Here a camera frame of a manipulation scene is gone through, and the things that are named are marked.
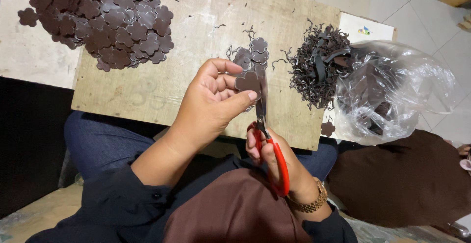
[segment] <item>black shirt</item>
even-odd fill
[[[220,175],[250,164],[236,157],[196,156],[178,184],[145,186],[129,165],[85,181],[82,207],[55,228],[33,235],[27,243],[162,242],[165,224],[179,206]],[[322,222],[303,222],[313,242],[356,243],[350,225],[331,204],[332,214]]]

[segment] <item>brown fabric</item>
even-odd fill
[[[170,216],[164,242],[310,242],[286,201],[249,169],[221,175]]]
[[[329,176],[350,216],[385,227],[443,225],[471,213],[471,178],[432,133],[347,151]]]

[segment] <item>black sleeve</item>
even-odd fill
[[[76,214],[27,242],[96,242],[97,235],[115,242],[119,227],[142,226],[161,217],[170,190],[168,186],[143,185],[128,165],[105,171],[85,181],[82,207]]]
[[[349,223],[339,215],[335,206],[327,202],[332,214],[321,222],[303,221],[302,227],[316,243],[358,243]]]

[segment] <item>blue jeans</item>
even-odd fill
[[[163,127],[74,111],[65,123],[64,135],[72,161],[82,177],[88,179],[132,161],[136,154],[144,152],[155,143],[152,136],[156,135],[159,129],[162,130]],[[328,143],[319,144],[317,152],[295,150],[295,153],[304,153],[296,156],[304,167],[320,180],[326,178],[338,154],[335,140],[322,140]]]

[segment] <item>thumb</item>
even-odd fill
[[[242,91],[234,96],[221,102],[222,109],[229,119],[235,118],[237,115],[245,111],[253,101],[257,99],[255,91],[247,90]]]
[[[262,158],[267,163],[269,171],[273,173],[274,177],[278,178],[278,163],[272,144],[266,144],[262,147]]]

